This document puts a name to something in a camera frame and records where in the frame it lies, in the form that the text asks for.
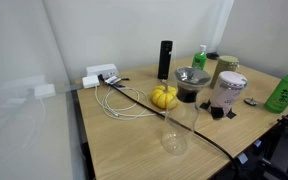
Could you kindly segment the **small silver lid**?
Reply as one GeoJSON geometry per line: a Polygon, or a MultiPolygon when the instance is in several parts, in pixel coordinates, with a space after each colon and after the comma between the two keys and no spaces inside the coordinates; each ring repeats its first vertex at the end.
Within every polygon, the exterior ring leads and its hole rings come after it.
{"type": "Polygon", "coordinates": [[[258,102],[256,100],[254,100],[253,98],[245,98],[244,102],[248,105],[251,105],[251,106],[257,106],[258,105],[258,102]]]}

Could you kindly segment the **clear glass carafe bottle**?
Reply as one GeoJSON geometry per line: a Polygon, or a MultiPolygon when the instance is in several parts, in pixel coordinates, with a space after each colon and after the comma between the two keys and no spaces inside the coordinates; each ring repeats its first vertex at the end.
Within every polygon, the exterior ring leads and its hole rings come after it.
{"type": "Polygon", "coordinates": [[[161,143],[164,149],[174,155],[181,155],[188,149],[199,112],[195,103],[183,103],[177,97],[178,104],[167,109],[162,131],[161,143]]]}

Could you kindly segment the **small green tea bottle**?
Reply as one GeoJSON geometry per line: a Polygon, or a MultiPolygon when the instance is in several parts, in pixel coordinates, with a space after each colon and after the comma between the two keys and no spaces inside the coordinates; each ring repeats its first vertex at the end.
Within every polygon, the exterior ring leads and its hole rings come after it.
{"type": "Polygon", "coordinates": [[[203,70],[206,63],[206,46],[201,45],[199,51],[194,55],[192,67],[203,70]]]}

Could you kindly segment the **large green tea bottle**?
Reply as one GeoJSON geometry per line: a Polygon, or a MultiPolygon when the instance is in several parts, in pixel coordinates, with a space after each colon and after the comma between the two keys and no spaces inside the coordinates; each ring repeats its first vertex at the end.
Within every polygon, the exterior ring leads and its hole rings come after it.
{"type": "Polygon", "coordinates": [[[282,113],[288,106],[288,75],[283,77],[270,97],[266,100],[264,108],[272,113],[282,113]]]}

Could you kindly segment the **small yellow pumpkin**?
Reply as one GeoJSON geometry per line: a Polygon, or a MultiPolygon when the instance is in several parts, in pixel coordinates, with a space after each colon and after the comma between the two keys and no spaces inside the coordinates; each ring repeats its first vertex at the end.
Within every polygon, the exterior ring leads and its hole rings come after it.
{"type": "Polygon", "coordinates": [[[160,85],[153,88],[150,99],[154,105],[161,109],[173,109],[178,104],[176,94],[176,88],[160,85]]]}

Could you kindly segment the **small connector plug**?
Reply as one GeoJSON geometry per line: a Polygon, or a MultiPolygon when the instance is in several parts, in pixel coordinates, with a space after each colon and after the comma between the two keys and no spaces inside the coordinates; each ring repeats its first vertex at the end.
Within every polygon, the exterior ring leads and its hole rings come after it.
{"type": "Polygon", "coordinates": [[[108,79],[105,80],[105,83],[107,85],[115,85],[117,84],[118,82],[122,81],[122,78],[118,77],[118,76],[112,76],[108,79]]]}

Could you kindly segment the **white power strip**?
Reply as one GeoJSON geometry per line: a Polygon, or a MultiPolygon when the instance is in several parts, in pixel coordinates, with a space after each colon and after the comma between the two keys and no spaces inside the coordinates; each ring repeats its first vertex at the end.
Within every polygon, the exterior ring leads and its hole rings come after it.
{"type": "Polygon", "coordinates": [[[90,67],[86,68],[86,72],[87,72],[88,76],[102,75],[104,79],[119,75],[119,71],[114,64],[103,64],[103,65],[90,66],[90,67]]]}

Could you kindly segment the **black tall thermos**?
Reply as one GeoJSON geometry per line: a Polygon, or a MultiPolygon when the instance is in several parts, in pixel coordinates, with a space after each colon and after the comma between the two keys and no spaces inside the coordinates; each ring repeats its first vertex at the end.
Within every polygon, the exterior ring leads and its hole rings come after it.
{"type": "Polygon", "coordinates": [[[158,78],[159,79],[164,79],[164,80],[168,79],[172,47],[173,47],[173,42],[170,40],[164,40],[161,42],[159,66],[158,66],[158,78]]]}

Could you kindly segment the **white power adapter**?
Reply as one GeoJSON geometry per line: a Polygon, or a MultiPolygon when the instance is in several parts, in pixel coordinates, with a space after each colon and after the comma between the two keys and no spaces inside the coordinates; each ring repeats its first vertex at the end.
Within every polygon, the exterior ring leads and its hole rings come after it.
{"type": "Polygon", "coordinates": [[[96,75],[91,75],[82,78],[83,87],[85,89],[99,86],[99,79],[96,75]]]}

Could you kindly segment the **pink tin canister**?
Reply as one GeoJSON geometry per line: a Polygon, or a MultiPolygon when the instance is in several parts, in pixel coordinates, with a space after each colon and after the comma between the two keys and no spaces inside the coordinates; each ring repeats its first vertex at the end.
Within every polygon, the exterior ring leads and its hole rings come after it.
{"type": "Polygon", "coordinates": [[[211,115],[215,119],[225,117],[247,83],[247,78],[238,72],[221,72],[209,99],[211,115]]]}

